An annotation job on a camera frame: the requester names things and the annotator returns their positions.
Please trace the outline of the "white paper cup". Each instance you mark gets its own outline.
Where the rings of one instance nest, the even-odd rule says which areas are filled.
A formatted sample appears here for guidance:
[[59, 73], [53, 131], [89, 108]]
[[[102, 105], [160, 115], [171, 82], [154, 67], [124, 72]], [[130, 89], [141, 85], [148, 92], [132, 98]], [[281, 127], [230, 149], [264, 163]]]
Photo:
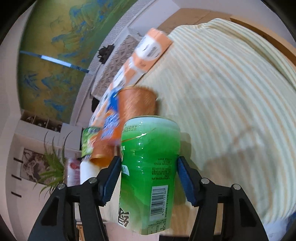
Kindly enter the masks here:
[[89, 159], [84, 158], [80, 163], [80, 184], [83, 184], [89, 178], [97, 177], [100, 167], [92, 163]]

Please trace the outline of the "small copper paper cup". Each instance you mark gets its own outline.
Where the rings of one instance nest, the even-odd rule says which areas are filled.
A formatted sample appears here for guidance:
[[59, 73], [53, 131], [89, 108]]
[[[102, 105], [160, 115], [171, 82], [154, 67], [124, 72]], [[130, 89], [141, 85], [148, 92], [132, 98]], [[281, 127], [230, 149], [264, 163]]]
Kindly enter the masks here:
[[114, 146], [107, 140], [101, 139], [102, 131], [99, 131], [93, 144], [93, 152], [90, 161], [100, 168], [108, 167], [114, 158]]

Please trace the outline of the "large orange paper cup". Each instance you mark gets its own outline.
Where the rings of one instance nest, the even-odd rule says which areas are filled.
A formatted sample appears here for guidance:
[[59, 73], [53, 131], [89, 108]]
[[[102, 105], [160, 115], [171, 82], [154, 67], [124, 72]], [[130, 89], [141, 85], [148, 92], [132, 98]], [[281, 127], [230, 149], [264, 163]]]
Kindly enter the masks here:
[[146, 87], [126, 87], [119, 91], [119, 117], [122, 122], [156, 113], [157, 94]]

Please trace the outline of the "green spider plant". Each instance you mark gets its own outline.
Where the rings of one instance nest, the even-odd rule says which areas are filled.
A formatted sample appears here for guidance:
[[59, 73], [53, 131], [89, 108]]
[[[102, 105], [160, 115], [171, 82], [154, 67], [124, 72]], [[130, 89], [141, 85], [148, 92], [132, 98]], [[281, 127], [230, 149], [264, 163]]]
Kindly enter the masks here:
[[43, 154], [43, 159], [48, 164], [48, 168], [46, 169], [45, 172], [40, 174], [41, 179], [39, 179], [37, 183], [34, 185], [34, 188], [37, 184], [45, 185], [39, 192], [39, 196], [46, 189], [47, 191], [45, 193], [45, 196], [48, 193], [51, 195], [54, 189], [57, 188], [59, 184], [62, 184], [65, 181], [65, 167], [67, 162], [67, 158], [65, 156], [65, 144], [70, 133], [71, 132], [67, 134], [62, 144], [60, 155], [58, 155], [58, 151], [54, 146], [54, 138], [52, 139], [52, 142], [51, 142], [51, 151], [49, 151], [47, 148], [47, 142], [46, 142], [47, 134], [45, 134], [44, 136], [43, 146], [44, 146], [45, 152]]

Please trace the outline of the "striped yellow tablecloth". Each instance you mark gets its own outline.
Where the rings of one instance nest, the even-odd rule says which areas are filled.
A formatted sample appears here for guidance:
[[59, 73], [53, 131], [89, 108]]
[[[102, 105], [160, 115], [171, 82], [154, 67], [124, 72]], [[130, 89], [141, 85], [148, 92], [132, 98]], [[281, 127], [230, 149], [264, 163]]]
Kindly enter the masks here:
[[[295, 212], [295, 68], [267, 40], [213, 19], [176, 27], [139, 84], [178, 124], [180, 156], [217, 185], [239, 184], [264, 225]], [[118, 223], [120, 190], [104, 212]], [[196, 209], [176, 172], [169, 229], [188, 235]]]

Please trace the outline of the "landscape painting blind left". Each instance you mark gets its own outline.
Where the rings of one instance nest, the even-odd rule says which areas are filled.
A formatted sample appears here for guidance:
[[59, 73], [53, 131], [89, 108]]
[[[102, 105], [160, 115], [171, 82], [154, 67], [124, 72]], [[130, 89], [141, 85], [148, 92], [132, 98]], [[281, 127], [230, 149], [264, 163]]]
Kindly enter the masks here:
[[21, 108], [69, 123], [85, 72], [20, 51], [18, 96]]

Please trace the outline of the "landscape painting blind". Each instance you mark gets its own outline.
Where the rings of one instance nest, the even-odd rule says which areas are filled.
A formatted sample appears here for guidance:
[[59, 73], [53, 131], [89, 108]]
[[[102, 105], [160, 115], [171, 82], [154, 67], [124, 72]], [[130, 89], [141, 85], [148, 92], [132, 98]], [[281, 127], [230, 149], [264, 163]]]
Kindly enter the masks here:
[[134, 1], [37, 1], [21, 50], [87, 68]]
[[85, 72], [20, 51], [18, 96], [21, 108], [69, 123]]

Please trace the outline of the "black teapot set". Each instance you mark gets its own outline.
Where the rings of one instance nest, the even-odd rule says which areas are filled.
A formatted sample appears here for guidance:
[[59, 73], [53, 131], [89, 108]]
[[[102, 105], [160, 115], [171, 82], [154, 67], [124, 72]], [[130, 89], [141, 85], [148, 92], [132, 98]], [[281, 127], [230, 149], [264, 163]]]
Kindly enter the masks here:
[[99, 62], [101, 64], [105, 64], [113, 50], [114, 44], [100, 48], [97, 55], [97, 57], [99, 58]]

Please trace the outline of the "landscape painting blind right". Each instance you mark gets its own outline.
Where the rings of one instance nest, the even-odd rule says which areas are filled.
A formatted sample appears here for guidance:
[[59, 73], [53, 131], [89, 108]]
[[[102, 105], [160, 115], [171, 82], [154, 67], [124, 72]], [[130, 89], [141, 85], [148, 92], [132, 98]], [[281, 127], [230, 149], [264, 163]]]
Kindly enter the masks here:
[[134, 1], [37, 1], [21, 50], [87, 68]]

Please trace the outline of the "orange tissue pack far right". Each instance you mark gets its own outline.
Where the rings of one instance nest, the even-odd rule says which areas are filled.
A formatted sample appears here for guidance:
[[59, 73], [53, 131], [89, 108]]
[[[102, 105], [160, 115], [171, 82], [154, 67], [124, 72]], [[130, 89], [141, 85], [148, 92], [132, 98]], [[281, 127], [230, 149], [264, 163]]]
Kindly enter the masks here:
[[172, 43], [164, 32], [151, 28], [132, 54], [135, 67], [144, 73], [148, 72]]

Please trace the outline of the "wooden wall shelf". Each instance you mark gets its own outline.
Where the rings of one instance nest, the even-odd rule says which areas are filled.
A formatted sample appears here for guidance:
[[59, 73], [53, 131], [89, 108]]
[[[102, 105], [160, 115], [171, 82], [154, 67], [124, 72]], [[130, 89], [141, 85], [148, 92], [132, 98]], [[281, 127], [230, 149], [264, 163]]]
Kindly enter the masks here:
[[21, 115], [21, 120], [27, 123], [39, 126], [41, 128], [46, 128], [48, 130], [52, 130], [54, 132], [60, 132], [62, 128], [62, 122], [57, 120], [51, 120], [48, 118], [44, 118], [42, 116], [33, 114], [29, 111], [23, 111]]

